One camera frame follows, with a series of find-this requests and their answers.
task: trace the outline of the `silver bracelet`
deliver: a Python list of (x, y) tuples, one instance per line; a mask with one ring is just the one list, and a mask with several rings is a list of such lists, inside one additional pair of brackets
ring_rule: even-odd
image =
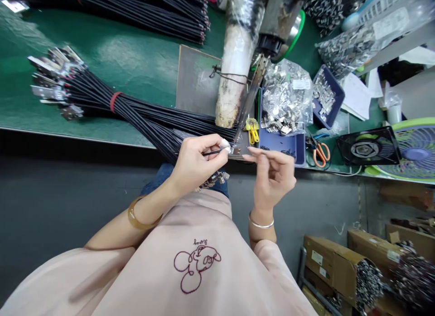
[(273, 219), (273, 220), (272, 220), (272, 223), (269, 224), (269, 225), (266, 225), (266, 226), (259, 225), (259, 224), (255, 223), (254, 221), (251, 220), (251, 212), (249, 212), (248, 219), (249, 219), (249, 222), (251, 222), (252, 225), (253, 225), (253, 226), (256, 226), (257, 228), (271, 228), (272, 225), (273, 225), (273, 223), (275, 222), (275, 219)]

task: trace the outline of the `blue tray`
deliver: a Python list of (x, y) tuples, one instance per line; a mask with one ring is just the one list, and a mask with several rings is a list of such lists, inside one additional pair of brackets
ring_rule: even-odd
[[(260, 120), (263, 116), (263, 89), (260, 89)], [(281, 136), (277, 132), (267, 132), (266, 129), (260, 129), (259, 147), (271, 151), (288, 152), (295, 158), (296, 167), (305, 166), (305, 134), (294, 136)]]
[(331, 112), (326, 116), (326, 122), (325, 122), (320, 118), (320, 110), (322, 109), (322, 106), (320, 105), (319, 101), (316, 98), (313, 98), (313, 102), (316, 105), (315, 108), (313, 109), (313, 115), (314, 115), (314, 122), (320, 128), (326, 128), (329, 130), (332, 128), (335, 118), (337, 117), (341, 105), (343, 104), (344, 90), (341, 88), (340, 84), (332, 75), (331, 70), (324, 64), (320, 67), (319, 71), (316, 74), (316, 77), (314, 77), (313, 83), (315, 83), (316, 78), (320, 70), (322, 70), (322, 68), (324, 68), (323, 73), (325, 74), (326, 82), (329, 84), (329, 86), (331, 86), (332, 91), (336, 94), (335, 102), (334, 105), (332, 106)]

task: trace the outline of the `woman's left hand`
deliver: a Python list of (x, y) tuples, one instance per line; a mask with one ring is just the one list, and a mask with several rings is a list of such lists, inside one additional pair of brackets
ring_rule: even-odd
[(218, 134), (183, 140), (177, 164), (169, 178), (180, 196), (198, 188), (228, 162), (229, 147), (218, 154), (203, 156), (204, 153), (218, 151), (223, 144), (228, 145), (228, 142)]

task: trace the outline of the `blue jeans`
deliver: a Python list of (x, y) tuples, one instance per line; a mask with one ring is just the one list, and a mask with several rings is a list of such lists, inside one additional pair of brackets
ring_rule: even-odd
[[(140, 192), (140, 195), (149, 194), (152, 191), (156, 190), (158, 187), (164, 183), (164, 181), (169, 178), (169, 176), (172, 174), (172, 170), (174, 169), (174, 166), (170, 163), (163, 163), (160, 169), (157, 171), (157, 174), (155, 175), (154, 179), (147, 183)], [(214, 186), (210, 188), (210, 190), (214, 190), (217, 192), (220, 192), (221, 194), (224, 194), (228, 197), (228, 181), (225, 181), (224, 184), (220, 184), (219, 181), (216, 181), (214, 183)]]

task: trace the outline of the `electric fan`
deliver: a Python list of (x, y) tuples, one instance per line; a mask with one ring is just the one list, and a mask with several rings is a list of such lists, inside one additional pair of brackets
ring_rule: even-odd
[(377, 165), (367, 168), (369, 174), (434, 182), (435, 180), (435, 118), (402, 121), (392, 126), (402, 155), (398, 165)]
[(340, 136), (337, 147), (346, 165), (399, 164), (399, 146), (390, 126)]

